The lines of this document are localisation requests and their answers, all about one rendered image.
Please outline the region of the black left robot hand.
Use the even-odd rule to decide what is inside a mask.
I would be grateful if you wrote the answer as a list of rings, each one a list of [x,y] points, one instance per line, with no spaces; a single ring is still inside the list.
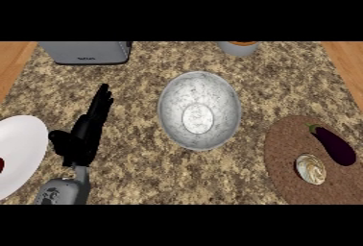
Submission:
[[[92,96],[88,111],[79,116],[70,132],[50,131],[48,140],[54,146],[54,153],[63,157],[63,166],[88,166],[91,164],[111,103],[109,86],[101,84]]]

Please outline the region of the grey marbled bowl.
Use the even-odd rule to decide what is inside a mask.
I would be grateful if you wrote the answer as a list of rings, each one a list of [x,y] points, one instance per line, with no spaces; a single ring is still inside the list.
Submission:
[[[179,146],[194,151],[219,147],[240,122],[240,102],[231,85],[209,72],[182,73],[163,88],[157,115],[163,131]]]

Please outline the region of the round brown placemat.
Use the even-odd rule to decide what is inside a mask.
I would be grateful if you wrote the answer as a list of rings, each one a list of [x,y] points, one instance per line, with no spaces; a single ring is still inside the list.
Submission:
[[[308,124],[331,131],[355,152],[355,163],[340,166],[308,132]],[[314,185],[296,172],[294,160],[300,154],[312,154],[323,162],[325,180]],[[363,146],[348,139],[331,124],[311,116],[286,116],[272,122],[263,143],[263,164],[277,194],[287,204],[363,205]]]

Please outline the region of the cream swirl cupcake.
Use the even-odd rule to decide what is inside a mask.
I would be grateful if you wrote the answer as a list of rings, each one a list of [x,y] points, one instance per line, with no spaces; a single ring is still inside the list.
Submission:
[[[294,161],[300,178],[311,185],[321,185],[325,180],[325,169],[321,160],[311,154],[300,154]]]

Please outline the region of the white plate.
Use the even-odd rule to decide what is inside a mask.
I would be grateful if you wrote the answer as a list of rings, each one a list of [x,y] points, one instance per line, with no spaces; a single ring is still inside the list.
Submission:
[[[48,130],[30,115],[16,115],[0,121],[0,200],[20,188],[33,174],[48,146]]]

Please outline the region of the grey toaster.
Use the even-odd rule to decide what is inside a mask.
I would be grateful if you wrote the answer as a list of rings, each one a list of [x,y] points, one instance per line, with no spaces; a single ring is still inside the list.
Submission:
[[[57,64],[120,64],[129,56],[129,41],[39,41]]]

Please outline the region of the grey cup with orange contents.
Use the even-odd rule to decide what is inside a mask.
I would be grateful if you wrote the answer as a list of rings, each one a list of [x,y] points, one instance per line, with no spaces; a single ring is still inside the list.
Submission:
[[[224,53],[235,57],[249,56],[258,48],[258,41],[237,42],[237,41],[218,41],[216,45]]]

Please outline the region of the purple eggplant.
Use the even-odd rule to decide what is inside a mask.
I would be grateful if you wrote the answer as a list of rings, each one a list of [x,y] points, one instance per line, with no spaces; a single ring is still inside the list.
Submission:
[[[355,152],[343,139],[317,124],[308,124],[308,132],[323,145],[336,164],[349,166],[355,163]]]

